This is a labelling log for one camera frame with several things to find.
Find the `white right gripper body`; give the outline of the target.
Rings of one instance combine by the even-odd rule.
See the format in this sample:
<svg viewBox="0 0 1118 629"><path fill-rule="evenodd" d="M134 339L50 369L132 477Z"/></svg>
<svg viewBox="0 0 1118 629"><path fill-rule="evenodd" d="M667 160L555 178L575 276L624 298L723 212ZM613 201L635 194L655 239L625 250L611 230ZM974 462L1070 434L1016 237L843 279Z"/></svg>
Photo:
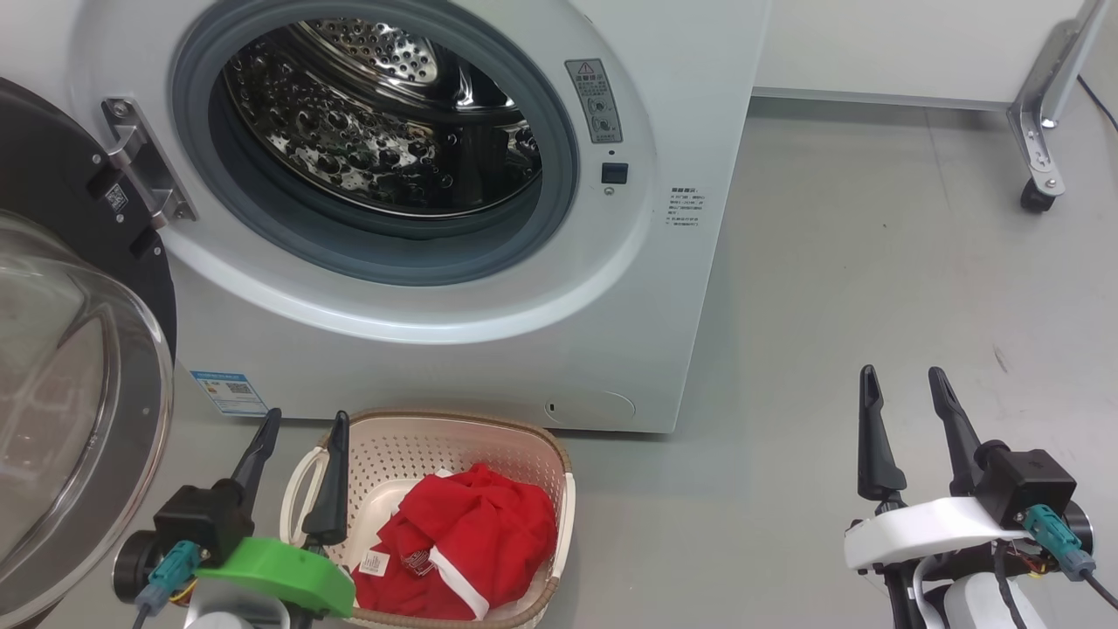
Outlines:
<svg viewBox="0 0 1118 629"><path fill-rule="evenodd" d="M1005 527L974 497L945 497L904 506L896 496L872 498L877 513L844 533L850 570L869 570L922 560L996 540L1031 540L1021 527Z"/></svg>

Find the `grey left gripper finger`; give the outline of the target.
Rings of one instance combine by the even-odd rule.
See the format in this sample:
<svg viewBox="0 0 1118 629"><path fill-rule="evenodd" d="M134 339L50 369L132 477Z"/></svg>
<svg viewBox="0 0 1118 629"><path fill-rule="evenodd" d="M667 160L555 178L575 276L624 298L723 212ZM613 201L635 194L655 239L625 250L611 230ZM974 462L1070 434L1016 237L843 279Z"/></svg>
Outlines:
<svg viewBox="0 0 1118 629"><path fill-rule="evenodd" d="M326 463L313 506L304 517L302 547L332 547L347 540L350 417L338 411L325 442Z"/></svg>
<svg viewBox="0 0 1118 629"><path fill-rule="evenodd" d="M244 450L240 461L236 465L231 480L239 486L238 505L241 509L254 508L264 466L266 466L266 463L274 452L282 419L283 414L280 407L269 409L259 429L254 435L254 438L252 438L252 442Z"/></svg>

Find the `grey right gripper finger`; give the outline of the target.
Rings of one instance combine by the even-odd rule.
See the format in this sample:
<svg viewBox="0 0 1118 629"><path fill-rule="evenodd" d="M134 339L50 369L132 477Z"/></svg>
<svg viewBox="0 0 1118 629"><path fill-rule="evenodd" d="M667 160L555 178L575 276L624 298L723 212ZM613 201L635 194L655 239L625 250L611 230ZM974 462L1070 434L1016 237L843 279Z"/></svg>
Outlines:
<svg viewBox="0 0 1118 629"><path fill-rule="evenodd" d="M935 414L942 420L953 478L948 490L951 497L972 496L982 479L983 470L975 461L980 446L974 426L955 394L954 387L940 366L928 370L930 393L934 398Z"/></svg>
<svg viewBox="0 0 1118 629"><path fill-rule="evenodd" d="M870 363L859 372L859 426L856 490L859 497L879 504L901 504L907 488L903 471L897 467L882 418L884 398Z"/></svg>

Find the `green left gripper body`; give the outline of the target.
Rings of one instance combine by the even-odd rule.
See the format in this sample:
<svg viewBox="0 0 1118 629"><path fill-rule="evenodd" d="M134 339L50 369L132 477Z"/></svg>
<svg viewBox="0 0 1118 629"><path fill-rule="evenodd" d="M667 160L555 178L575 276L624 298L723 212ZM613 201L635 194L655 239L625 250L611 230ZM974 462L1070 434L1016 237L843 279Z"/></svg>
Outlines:
<svg viewBox="0 0 1118 629"><path fill-rule="evenodd" d="M284 614L288 606L316 619L348 619L356 604L356 583L343 569L311 550L277 539L246 537L217 568L196 570L195 614L203 604L231 612Z"/></svg>

